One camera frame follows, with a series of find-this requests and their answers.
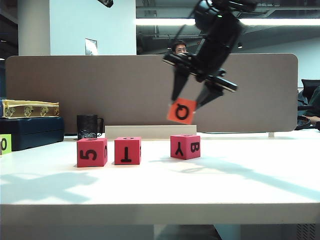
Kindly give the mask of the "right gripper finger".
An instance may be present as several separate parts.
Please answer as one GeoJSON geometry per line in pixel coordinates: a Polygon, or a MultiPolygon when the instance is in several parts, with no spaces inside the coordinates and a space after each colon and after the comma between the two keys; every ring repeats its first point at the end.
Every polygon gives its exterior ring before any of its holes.
{"type": "Polygon", "coordinates": [[[218,97],[223,96],[223,88],[220,86],[210,85],[209,83],[205,83],[202,86],[202,89],[196,98],[196,109],[201,108],[207,103],[215,100],[218,97]]]}
{"type": "Polygon", "coordinates": [[[182,70],[181,68],[175,68],[173,71],[173,75],[173,90],[171,94],[172,103],[174,103],[178,99],[181,91],[188,81],[190,73],[186,70],[182,70]]]}

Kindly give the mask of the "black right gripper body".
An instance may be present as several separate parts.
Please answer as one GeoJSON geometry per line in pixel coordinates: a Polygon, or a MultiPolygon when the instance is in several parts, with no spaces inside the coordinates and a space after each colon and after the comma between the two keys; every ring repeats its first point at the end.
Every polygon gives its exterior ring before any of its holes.
{"type": "Polygon", "coordinates": [[[222,68],[225,60],[224,56],[200,57],[192,53],[167,53],[162,59],[164,63],[175,69],[188,71],[189,75],[195,76],[200,83],[205,81],[229,92],[235,92],[238,86],[223,78],[226,73],[222,68]]]}

